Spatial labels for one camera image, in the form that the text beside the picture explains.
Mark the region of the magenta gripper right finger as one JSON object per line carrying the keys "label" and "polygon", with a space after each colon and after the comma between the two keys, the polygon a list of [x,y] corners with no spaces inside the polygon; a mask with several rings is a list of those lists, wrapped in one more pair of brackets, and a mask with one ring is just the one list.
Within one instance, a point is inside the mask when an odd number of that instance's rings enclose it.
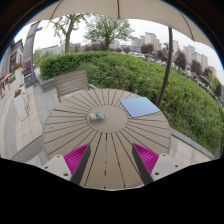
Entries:
{"label": "magenta gripper right finger", "polygon": [[132,154],[145,185],[168,176],[181,169],[181,166],[168,154],[157,154],[136,143],[132,144]]}

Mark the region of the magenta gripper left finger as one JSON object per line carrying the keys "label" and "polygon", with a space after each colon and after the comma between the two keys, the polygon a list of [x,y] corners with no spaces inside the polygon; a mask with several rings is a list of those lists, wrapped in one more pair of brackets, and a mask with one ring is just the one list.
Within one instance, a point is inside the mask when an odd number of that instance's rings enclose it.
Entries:
{"label": "magenta gripper left finger", "polygon": [[79,185],[90,154],[90,144],[85,144],[65,156],[55,155],[42,169]]}

